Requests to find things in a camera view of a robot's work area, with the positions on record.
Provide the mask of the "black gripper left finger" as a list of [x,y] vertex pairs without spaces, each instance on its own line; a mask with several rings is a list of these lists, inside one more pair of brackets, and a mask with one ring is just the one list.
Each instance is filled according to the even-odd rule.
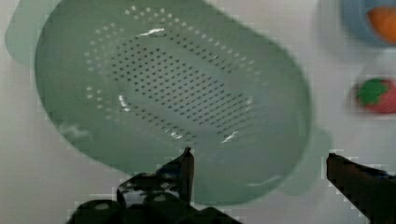
[[191,206],[194,157],[186,147],[153,173],[120,184],[117,199],[81,204],[66,224],[242,224],[214,207]]

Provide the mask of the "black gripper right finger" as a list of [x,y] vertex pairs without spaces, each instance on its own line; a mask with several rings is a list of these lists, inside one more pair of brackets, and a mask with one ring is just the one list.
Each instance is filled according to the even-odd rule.
[[395,176],[330,153],[327,179],[371,224],[395,224]]

